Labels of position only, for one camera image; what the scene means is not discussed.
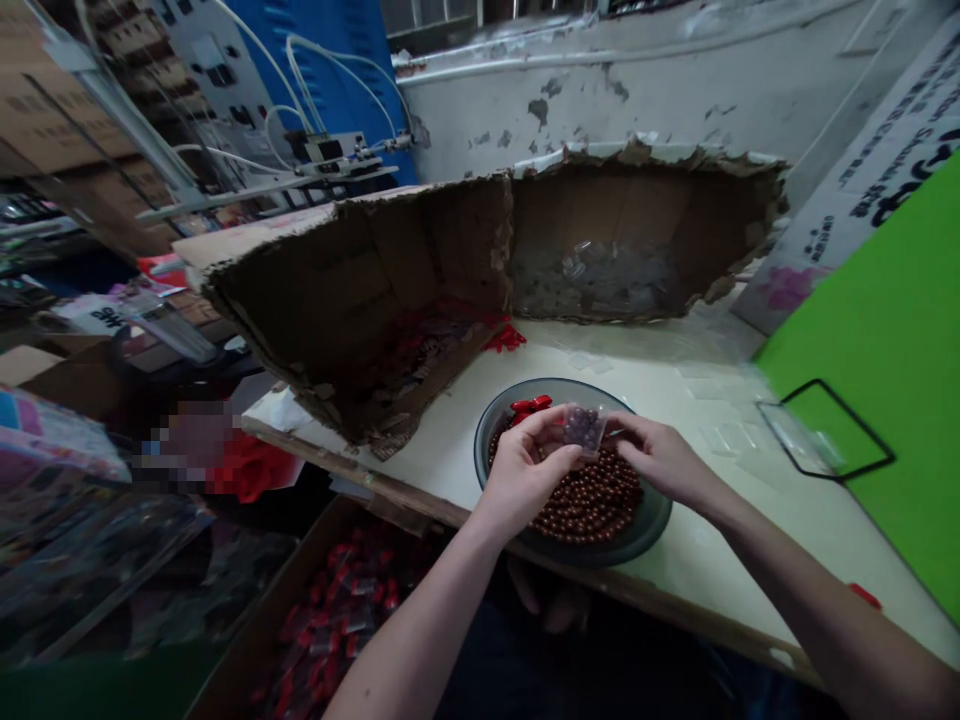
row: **hand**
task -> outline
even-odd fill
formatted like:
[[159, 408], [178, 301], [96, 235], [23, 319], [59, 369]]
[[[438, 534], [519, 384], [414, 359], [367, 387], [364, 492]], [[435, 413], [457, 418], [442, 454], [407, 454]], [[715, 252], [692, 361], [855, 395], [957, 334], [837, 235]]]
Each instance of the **hand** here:
[[624, 431], [611, 438], [620, 456], [671, 500], [700, 512], [728, 489], [675, 428], [615, 412], [607, 419], [607, 431], [611, 430]]
[[540, 460], [539, 448], [557, 446], [563, 405], [534, 413], [500, 436], [487, 487], [472, 518], [506, 544], [547, 504], [560, 479], [580, 459], [583, 448], [563, 445]]

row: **green board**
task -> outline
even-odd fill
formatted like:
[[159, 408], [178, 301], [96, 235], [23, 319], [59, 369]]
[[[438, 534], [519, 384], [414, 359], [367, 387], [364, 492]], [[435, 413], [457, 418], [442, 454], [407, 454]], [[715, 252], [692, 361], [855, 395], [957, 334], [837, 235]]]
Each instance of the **green board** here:
[[[822, 378], [890, 445], [892, 465], [847, 487], [960, 623], [960, 157], [828, 277], [755, 361], [780, 397]], [[880, 457], [824, 393], [791, 409], [830, 437], [848, 468]]]

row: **blue panel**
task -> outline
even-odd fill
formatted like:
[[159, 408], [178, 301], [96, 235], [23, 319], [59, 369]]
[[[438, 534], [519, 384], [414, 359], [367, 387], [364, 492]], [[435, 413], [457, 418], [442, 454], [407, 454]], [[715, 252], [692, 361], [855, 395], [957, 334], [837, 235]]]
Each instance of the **blue panel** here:
[[[379, 0], [225, 0], [270, 50], [287, 80], [298, 94], [307, 117], [313, 120], [306, 99], [293, 79], [285, 52], [287, 35], [296, 33], [307, 40], [334, 52], [360, 55], [373, 60], [394, 77], [390, 63], [390, 49], [380, 15]], [[276, 70], [249, 38], [244, 36], [247, 50], [253, 58], [267, 91], [274, 103], [289, 105], [290, 97]], [[391, 137], [390, 125], [383, 112], [356, 80], [326, 58], [303, 47], [294, 48], [294, 56], [303, 73], [314, 104], [324, 125], [331, 133], [362, 130], [367, 144]], [[410, 130], [403, 106], [396, 90], [387, 79], [367, 63], [340, 59], [361, 78], [377, 96], [394, 127]], [[288, 130], [302, 128], [289, 113], [278, 115]], [[417, 177], [409, 152], [382, 155], [387, 165], [398, 165], [396, 173], [400, 185], [416, 185]]]

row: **red cloth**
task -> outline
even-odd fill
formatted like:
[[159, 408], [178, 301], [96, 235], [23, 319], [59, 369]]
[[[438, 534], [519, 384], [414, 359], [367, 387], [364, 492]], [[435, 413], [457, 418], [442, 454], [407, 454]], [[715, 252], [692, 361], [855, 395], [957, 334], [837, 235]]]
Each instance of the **red cloth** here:
[[302, 467], [294, 455], [235, 428], [224, 447], [223, 465], [209, 470], [207, 478], [213, 494], [251, 503], [267, 490], [293, 485]]

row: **forearm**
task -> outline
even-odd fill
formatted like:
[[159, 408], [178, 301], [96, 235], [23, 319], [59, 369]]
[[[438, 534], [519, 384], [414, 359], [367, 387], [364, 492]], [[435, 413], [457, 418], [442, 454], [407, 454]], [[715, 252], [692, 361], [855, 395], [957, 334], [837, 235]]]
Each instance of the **forearm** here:
[[430, 718], [504, 541], [473, 518], [347, 673], [324, 718]]
[[698, 508], [730, 544], [854, 718], [946, 718], [958, 674], [729, 488]]

